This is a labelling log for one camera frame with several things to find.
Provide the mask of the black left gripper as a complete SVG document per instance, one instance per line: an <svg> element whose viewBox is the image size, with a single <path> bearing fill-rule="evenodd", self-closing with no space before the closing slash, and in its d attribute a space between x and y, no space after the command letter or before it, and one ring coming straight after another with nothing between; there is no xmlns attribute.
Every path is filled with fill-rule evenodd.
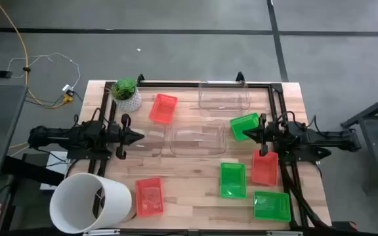
<svg viewBox="0 0 378 236"><path fill-rule="evenodd" d="M110 143L118 144L115 150L115 155L118 159L126 159L127 153L123 149L125 145L125 139L127 135L126 129L131 125L131 118L129 114L125 113L121 116L121 124L115 121L110 122ZM136 143L139 140L144 139L145 135L139 132L130 130L131 138L130 144Z"/></svg>

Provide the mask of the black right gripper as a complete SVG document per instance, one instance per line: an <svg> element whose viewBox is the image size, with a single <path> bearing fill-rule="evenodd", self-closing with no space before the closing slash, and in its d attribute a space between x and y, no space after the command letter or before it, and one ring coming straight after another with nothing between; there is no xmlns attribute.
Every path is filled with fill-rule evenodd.
<svg viewBox="0 0 378 236"><path fill-rule="evenodd" d="M261 149L259 151L259 155L261 157L264 157L268 153L268 145L267 143L274 143L275 142L275 133L276 133L276 127L274 122L272 121L270 124L266 124L267 117L265 113L262 113L259 116L259 123L260 123L260 130L259 127L247 129L243 131L243 134L245 134L247 137L252 139L256 144L259 143L259 136L261 138Z"/></svg>

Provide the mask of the green plastic basket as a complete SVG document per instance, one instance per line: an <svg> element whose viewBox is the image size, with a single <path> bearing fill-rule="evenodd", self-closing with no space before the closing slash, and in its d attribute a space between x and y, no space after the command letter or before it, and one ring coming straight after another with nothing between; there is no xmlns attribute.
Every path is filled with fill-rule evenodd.
<svg viewBox="0 0 378 236"><path fill-rule="evenodd" d="M260 220L291 221L290 198L287 193L255 191L253 216Z"/></svg>
<svg viewBox="0 0 378 236"><path fill-rule="evenodd" d="M220 164L220 196L236 199L247 197L246 169L243 163Z"/></svg>
<svg viewBox="0 0 378 236"><path fill-rule="evenodd" d="M243 131L256 128L259 126L259 116L257 113L250 113L241 117L237 117L230 120L230 127L232 129L234 138L237 141L246 140L249 137L246 136Z"/></svg>

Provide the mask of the red plastic basket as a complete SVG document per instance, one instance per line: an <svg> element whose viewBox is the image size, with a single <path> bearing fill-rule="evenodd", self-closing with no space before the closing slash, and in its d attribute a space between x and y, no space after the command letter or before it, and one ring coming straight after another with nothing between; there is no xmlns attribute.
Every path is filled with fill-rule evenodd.
<svg viewBox="0 0 378 236"><path fill-rule="evenodd" d="M148 217L162 214L163 193L160 178L149 178L135 182L136 214L139 217Z"/></svg>
<svg viewBox="0 0 378 236"><path fill-rule="evenodd" d="M268 152L260 156L260 151L253 152L251 181L266 186L276 186L278 183L278 154Z"/></svg>
<svg viewBox="0 0 378 236"><path fill-rule="evenodd" d="M157 123L169 124L173 120L177 102L177 97L157 94L149 114L149 119Z"/></svg>

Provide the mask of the clear plastic shelf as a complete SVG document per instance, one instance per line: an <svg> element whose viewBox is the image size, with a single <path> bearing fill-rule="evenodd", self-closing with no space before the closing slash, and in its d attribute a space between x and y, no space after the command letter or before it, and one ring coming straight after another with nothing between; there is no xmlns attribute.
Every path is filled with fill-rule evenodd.
<svg viewBox="0 0 378 236"><path fill-rule="evenodd" d="M155 123L135 122L131 129L144 135L144 138L125 146L128 155L157 157L164 146L165 126Z"/></svg>
<svg viewBox="0 0 378 236"><path fill-rule="evenodd" d="M198 102L208 111L242 111L250 107L249 87L244 81L203 81L198 86Z"/></svg>
<svg viewBox="0 0 378 236"><path fill-rule="evenodd" d="M213 156L226 151L224 121L182 121L171 126L171 152L175 155Z"/></svg>

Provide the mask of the green plant in white pot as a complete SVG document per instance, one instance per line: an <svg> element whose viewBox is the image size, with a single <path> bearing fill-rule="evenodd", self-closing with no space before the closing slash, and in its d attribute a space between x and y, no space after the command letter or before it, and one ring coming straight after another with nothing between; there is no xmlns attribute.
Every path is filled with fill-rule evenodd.
<svg viewBox="0 0 378 236"><path fill-rule="evenodd" d="M116 106L123 112L134 112L141 106L142 96L135 78L121 78L110 85L107 90Z"/></svg>

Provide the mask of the white cylinder tube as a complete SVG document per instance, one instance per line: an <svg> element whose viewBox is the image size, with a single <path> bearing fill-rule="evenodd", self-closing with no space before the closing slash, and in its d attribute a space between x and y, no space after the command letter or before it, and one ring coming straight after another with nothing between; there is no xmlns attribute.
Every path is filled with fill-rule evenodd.
<svg viewBox="0 0 378 236"><path fill-rule="evenodd" d="M99 189L104 193L104 206L96 217L93 203ZM55 189L50 216L60 231L84 233L119 224L131 211L132 203L126 185L94 174L77 173L64 179Z"/></svg>

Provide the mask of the black aluminium frame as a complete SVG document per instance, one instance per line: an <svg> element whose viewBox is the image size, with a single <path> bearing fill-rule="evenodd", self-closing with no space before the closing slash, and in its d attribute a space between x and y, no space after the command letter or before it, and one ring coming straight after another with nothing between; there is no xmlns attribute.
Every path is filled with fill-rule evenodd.
<svg viewBox="0 0 378 236"><path fill-rule="evenodd" d="M234 136L231 122L244 115L267 121L307 122L301 88L297 83L243 81L149 81L138 89L141 106L130 114L131 128L145 135L127 147L127 157L76 172L93 172L135 190L139 180L161 184L162 212L152 216L130 213L120 221L121 232L153 233L162 229L178 234L188 229L286 230L290 223L257 219L257 191L285 193L251 179L252 158L260 146Z"/></svg>

